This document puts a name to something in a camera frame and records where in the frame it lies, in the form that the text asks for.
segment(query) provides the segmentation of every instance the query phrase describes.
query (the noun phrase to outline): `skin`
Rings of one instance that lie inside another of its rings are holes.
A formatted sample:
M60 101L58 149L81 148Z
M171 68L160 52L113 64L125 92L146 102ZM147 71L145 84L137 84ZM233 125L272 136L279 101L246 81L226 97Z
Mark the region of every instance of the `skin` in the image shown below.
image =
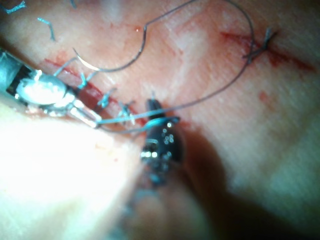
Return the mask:
M73 9L68 1L32 1L1 15L0 43L48 73L57 66L45 59L62 65L74 57L72 48L95 66L118 67L139 49L139 27L182 3L136 2L79 1ZM132 225L142 226L139 234L155 228L160 230L154 239L320 237L320 5L239 4L254 23L257 43L267 27L278 34L232 87L175 112L182 119L187 157L182 173L173 172L159 190L160 200L138 204ZM52 22L56 42L37 17ZM152 91L165 107L203 97L238 73L249 50L246 41L222 33L247 37L250 31L227 3L195 2L149 27L135 64L99 74L92 84L103 93L117 87L113 97L123 103L135 99L139 113ZM275 64L279 56L287 58ZM90 73L79 62L70 69ZM80 82L68 73L61 79ZM106 112L115 117L119 108ZM132 142L128 135L21 114L5 105L0 115L1 239L101 239L127 199L143 137Z

